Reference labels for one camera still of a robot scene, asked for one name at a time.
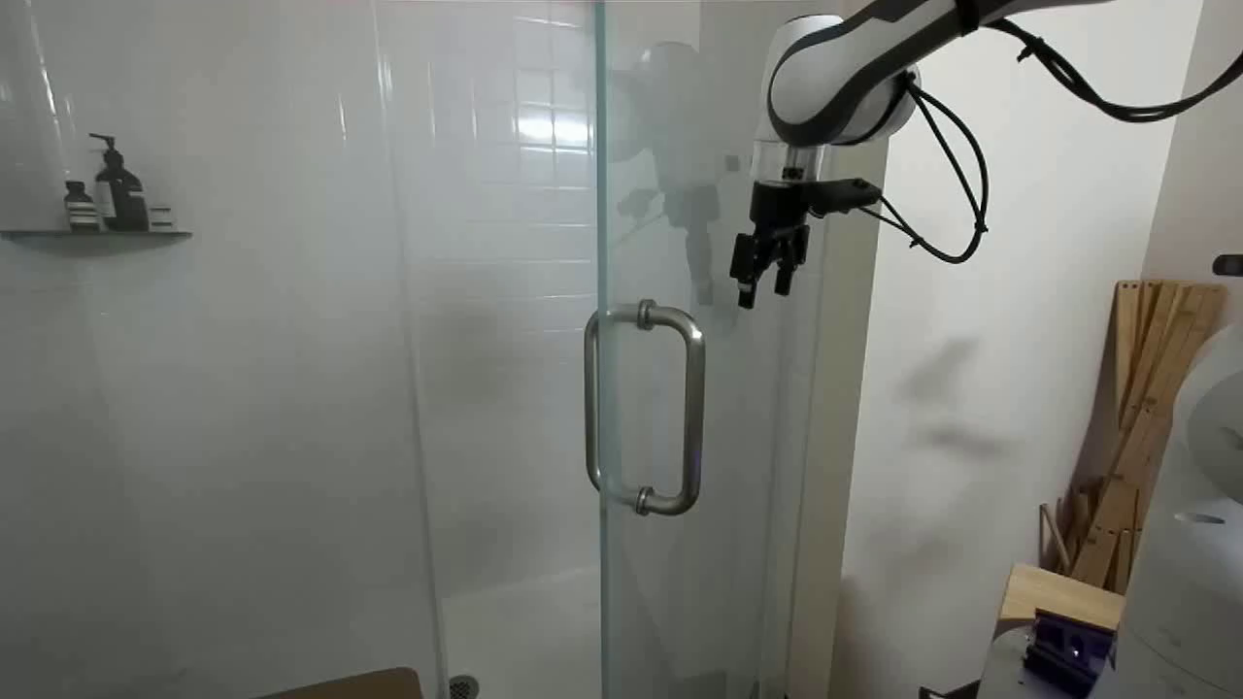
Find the shower floor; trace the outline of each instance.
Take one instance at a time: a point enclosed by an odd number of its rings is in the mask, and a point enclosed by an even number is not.
[[[599,699],[599,604],[596,565],[446,597],[446,673],[476,674],[481,699]]]

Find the white wall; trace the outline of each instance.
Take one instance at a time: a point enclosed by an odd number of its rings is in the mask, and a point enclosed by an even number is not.
[[[1030,15],[1109,92],[1182,92],[1201,5]],[[1124,129],[1063,98],[1019,48],[935,53],[929,88],[995,165],[987,248],[939,269],[883,242],[846,523],[834,695],[889,699],[981,674],[1008,571],[1036,554],[1088,428],[1110,282],[1144,272],[1173,129]],[[968,212],[925,124],[895,141],[895,202],[944,244]]]
[[[0,143],[43,143],[34,114],[63,146],[4,160],[46,180],[4,188],[0,225],[53,222],[101,129],[193,242],[0,242],[0,695],[434,678],[375,11],[4,5],[26,74],[4,41]]]
[[[1208,84],[1241,53],[1243,5],[1205,0],[1188,88]],[[1157,204],[1148,277],[1211,279],[1221,252],[1243,252],[1243,88],[1228,88],[1182,116],[1167,190]],[[1243,318],[1243,282],[1230,287],[1228,313]]]

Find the metal door handle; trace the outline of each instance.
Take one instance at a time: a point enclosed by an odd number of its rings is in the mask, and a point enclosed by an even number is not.
[[[684,336],[688,349],[688,376],[684,376],[684,484],[681,494],[663,498],[652,484],[640,490],[624,490],[624,484],[605,484],[601,466],[596,462],[599,453],[599,332],[605,321],[630,321],[639,329],[675,329]],[[652,299],[639,304],[639,307],[615,307],[615,310],[599,310],[589,313],[587,329],[584,329],[584,415],[587,415],[587,477],[599,494],[630,505],[640,515],[684,515],[694,509],[700,499],[700,484],[705,484],[705,388],[706,388],[706,332],[700,329],[700,321],[688,310],[675,307],[656,307]]]

